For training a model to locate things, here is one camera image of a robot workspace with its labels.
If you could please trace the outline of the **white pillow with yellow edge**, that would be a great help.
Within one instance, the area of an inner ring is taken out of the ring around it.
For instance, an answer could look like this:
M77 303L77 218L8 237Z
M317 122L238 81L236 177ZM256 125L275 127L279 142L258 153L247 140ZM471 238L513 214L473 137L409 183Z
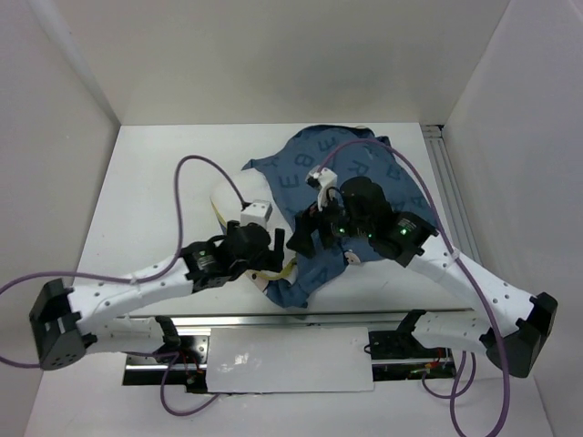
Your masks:
M249 168L242 170L231 179L247 202L266 201L271 204L271 214L267 220L267 230L270 236L274 238L274 230L283 229L285 231L285 241L288 241L292 235L292 228L277 207L271 194L270 185L263 174L255 168ZM220 182L215 186L210 194L210 204L217 221L224 229L227 227L228 221L240 221L240 200L228 181ZM258 290L262 291L264 295L267 294L267 287L272 282L277 284L282 280L284 286L291 286L297 280L298 269L295 253L287 248L283 249L283 253L284 258L281 272L248 270L245 273L248 280Z

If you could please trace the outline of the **blue cartoon print pillowcase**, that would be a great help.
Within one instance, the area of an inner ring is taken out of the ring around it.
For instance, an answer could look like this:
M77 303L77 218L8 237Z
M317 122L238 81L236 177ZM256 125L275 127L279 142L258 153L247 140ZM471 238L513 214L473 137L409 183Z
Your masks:
M292 230L297 277L268 283L273 303L307 307L318 288L346 271L350 256L367 263L405 254L413 235L402 231L401 217L416 216L423 230L438 230L432 205L390 146L369 128L319 125L245 165L266 179Z

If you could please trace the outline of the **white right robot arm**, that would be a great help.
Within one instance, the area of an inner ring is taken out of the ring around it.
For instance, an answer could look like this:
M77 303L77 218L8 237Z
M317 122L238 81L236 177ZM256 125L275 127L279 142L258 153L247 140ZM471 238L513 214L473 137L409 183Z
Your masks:
M431 280L473 310L410 311L397 329L401 353L416 357L426 349L457 349L483 354L513 377L530 374L554 325L554 297L516 288L475 263L436 226L394 208L368 177L339 184L325 168L306 182L317 197L296 214L289 249L312 259L347 239L362 239L382 258Z

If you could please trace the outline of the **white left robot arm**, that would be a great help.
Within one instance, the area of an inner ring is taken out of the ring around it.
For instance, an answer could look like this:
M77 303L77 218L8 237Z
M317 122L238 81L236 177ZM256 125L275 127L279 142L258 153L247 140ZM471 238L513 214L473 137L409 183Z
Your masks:
M232 220L225 234L181 249L164 274L150 268L119 283L100 279L78 287L50 280L29 313L41 369L60 370L88 353L106 351L147 354L160 363L173 361L179 355L180 337L170 318L132 322L126 314L222 287L248 270L279 272L284 239L284 229L268 231Z

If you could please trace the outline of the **white cover sheet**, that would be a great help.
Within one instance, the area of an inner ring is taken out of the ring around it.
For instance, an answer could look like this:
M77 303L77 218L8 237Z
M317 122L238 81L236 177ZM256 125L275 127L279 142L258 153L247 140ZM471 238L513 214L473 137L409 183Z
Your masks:
M373 390L365 328L214 329L206 384L219 393Z

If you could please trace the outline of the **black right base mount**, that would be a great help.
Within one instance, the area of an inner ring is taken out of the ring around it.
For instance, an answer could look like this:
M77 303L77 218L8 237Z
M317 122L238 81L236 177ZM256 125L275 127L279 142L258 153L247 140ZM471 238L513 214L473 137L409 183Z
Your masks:
M417 381L424 375L429 379L451 379L456 375L449 349L427 349L397 330L373 330L368 337L363 351L371 357L375 382Z

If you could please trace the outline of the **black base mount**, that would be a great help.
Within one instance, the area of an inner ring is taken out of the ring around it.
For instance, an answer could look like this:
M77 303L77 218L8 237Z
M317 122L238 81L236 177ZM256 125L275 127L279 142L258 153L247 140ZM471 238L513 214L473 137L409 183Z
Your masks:
M183 386L188 393L208 392L206 369L210 330L179 329L170 317L152 319L162 329L162 345L153 352L128 355L124 386Z
M429 379L451 379L456 375L449 349L427 349L397 330L373 330L368 337L363 351L371 357L375 382L417 381L424 375Z

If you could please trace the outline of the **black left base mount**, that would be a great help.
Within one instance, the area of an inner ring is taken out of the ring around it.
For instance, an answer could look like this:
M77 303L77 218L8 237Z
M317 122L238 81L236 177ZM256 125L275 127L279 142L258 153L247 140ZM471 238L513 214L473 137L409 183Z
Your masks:
M152 319L162 329L162 345L153 352L128 355L124 386L183 386L188 393L208 392L206 369L210 330L179 329L170 317Z

